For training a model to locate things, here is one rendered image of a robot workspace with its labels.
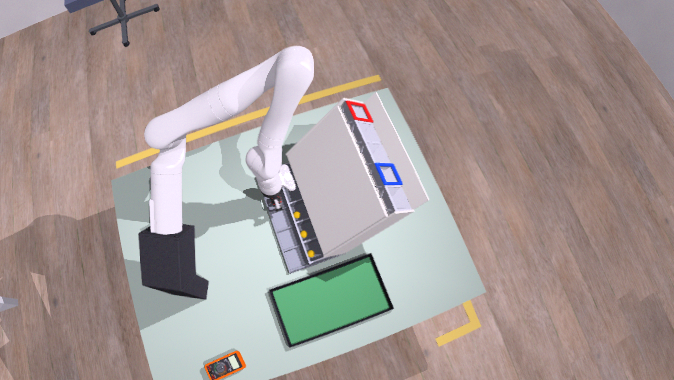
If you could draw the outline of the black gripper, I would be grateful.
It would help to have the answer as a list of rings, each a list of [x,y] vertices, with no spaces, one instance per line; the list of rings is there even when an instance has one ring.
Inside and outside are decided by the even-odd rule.
[[[279,211],[280,211],[281,209],[283,210],[283,207],[282,207],[282,205],[281,205],[281,198],[280,198],[280,194],[281,194],[282,190],[283,190],[283,187],[281,187],[280,191],[279,191],[278,193],[274,194],[274,195],[266,195],[266,194],[264,194],[264,193],[261,191],[262,194],[263,194],[265,197],[267,197],[267,198],[269,198],[269,199],[272,198],[272,199],[271,199],[271,202],[272,202],[272,204],[274,204],[275,210],[277,209],[276,212],[278,211],[278,209],[279,209]],[[278,196],[279,196],[279,197],[278,197]],[[279,203],[278,203],[278,202],[279,202]],[[276,205],[275,205],[275,203],[276,203]]]

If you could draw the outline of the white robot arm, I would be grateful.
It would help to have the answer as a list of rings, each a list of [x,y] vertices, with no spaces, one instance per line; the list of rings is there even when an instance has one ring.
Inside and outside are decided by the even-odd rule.
[[[241,113],[272,87],[273,98],[260,128],[258,146],[247,152],[246,165],[264,194],[274,195],[281,187],[294,191],[295,183],[288,166],[281,166],[282,143],[313,76],[311,52],[301,46],[291,46],[181,107],[152,119],[146,126],[144,138],[150,147],[160,152],[151,163],[151,232],[174,234],[182,231],[182,166],[186,133]]]

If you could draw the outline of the orange pocket multimeter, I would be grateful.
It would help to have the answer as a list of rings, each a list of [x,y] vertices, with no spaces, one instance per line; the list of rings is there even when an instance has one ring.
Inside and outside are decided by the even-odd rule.
[[[210,380],[219,380],[246,367],[239,351],[234,351],[205,365]]]

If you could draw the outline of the blue rectangular band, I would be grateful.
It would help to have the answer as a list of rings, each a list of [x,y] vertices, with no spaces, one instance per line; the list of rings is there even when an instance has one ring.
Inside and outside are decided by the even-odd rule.
[[[395,168],[394,164],[388,164],[388,163],[375,163],[375,166],[376,166],[376,169],[377,169],[377,171],[378,171],[378,173],[379,173],[379,175],[380,175],[380,177],[381,177],[381,180],[382,180],[382,182],[383,182],[384,185],[403,185],[403,184],[402,184],[402,181],[401,181],[401,179],[400,179],[400,177],[399,177],[399,175],[398,175],[398,173],[397,173],[397,171],[396,171],[396,168]],[[396,176],[396,178],[397,178],[397,181],[398,181],[398,182],[386,182],[386,180],[385,180],[385,178],[384,178],[384,175],[383,175],[383,173],[382,173],[382,171],[381,171],[381,169],[380,169],[379,166],[388,166],[388,167],[391,167],[392,170],[393,170],[393,172],[394,172],[394,174],[395,174],[395,176]]]

